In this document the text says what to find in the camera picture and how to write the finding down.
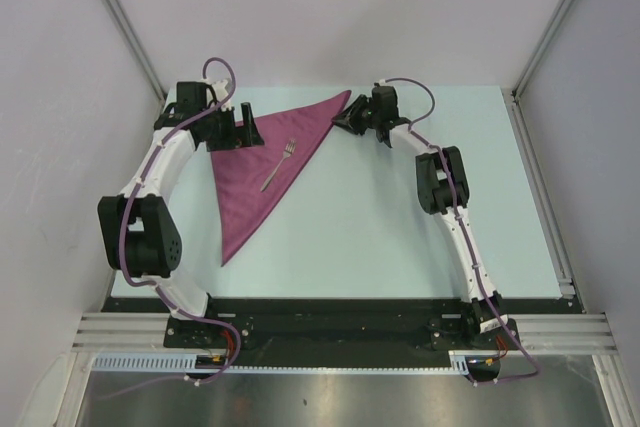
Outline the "silver metal fork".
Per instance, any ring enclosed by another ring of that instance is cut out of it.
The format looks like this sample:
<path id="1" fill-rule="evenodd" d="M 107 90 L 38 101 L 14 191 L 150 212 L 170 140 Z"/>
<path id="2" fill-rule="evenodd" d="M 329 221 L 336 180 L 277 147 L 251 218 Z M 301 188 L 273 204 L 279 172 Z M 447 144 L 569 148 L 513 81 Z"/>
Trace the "silver metal fork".
<path id="1" fill-rule="evenodd" d="M 271 171 L 271 173 L 268 175 L 268 177 L 264 180 L 263 184 L 261 185 L 260 187 L 261 192 L 264 192 L 265 190 L 268 189 L 268 187 L 276 177 L 277 173 L 281 169 L 282 165 L 294 154 L 296 150 L 296 146 L 297 146 L 297 141 L 294 138 L 291 138 L 288 140 L 286 146 L 284 147 L 280 161 L 276 164 L 274 169 Z"/>

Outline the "purple cloth napkin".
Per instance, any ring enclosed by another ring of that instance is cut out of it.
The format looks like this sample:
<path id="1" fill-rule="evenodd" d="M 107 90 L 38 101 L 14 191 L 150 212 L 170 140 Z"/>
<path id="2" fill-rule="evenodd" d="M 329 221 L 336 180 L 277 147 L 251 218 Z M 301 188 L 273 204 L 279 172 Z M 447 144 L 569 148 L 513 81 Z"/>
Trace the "purple cloth napkin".
<path id="1" fill-rule="evenodd" d="M 260 116 L 256 124 L 265 145 L 211 154 L 218 200 L 222 253 L 226 265 L 259 229 L 327 137 L 332 118 L 345 108 L 345 90 L 321 102 Z M 267 190 L 264 180 L 294 138 L 294 154 L 282 165 Z"/>

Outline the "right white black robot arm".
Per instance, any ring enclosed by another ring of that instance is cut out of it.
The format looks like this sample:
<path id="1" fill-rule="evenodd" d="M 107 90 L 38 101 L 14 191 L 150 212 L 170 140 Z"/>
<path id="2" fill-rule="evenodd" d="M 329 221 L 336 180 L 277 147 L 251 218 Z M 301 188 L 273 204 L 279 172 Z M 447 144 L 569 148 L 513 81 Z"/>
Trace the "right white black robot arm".
<path id="1" fill-rule="evenodd" d="M 417 118 L 399 113 L 394 82 L 422 88 L 431 106 Z M 379 143 L 403 149 L 414 156 L 417 198 L 422 210 L 433 217 L 453 258 L 461 287 L 461 336 L 473 348 L 484 348 L 494 339 L 502 348 L 510 339 L 516 344 L 515 324 L 501 311 L 502 296 L 492 281 L 469 219 L 470 188 L 460 150 L 441 147 L 416 130 L 420 121 L 434 113 L 436 98 L 426 85 L 409 78 L 383 79 L 370 95 L 360 95 L 332 118 L 332 124 L 362 136 L 371 130 Z"/>

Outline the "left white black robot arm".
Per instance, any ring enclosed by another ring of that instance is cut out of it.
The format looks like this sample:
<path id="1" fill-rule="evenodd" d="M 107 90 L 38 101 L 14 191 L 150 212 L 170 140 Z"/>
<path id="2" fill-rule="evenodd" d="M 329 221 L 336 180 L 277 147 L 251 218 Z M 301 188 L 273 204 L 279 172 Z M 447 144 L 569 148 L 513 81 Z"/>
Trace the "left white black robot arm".
<path id="1" fill-rule="evenodd" d="M 182 240 L 168 202 L 200 145 L 210 152 L 264 145 L 249 103 L 242 104 L 242 117 L 235 117 L 234 92 L 231 79 L 178 83 L 175 100 L 154 123 L 151 145 L 135 175 L 97 206 L 109 265 L 130 286 L 155 290 L 172 316 L 188 319 L 185 332 L 202 347 L 219 339 L 221 323 L 206 313 L 208 293 L 180 266 Z"/>

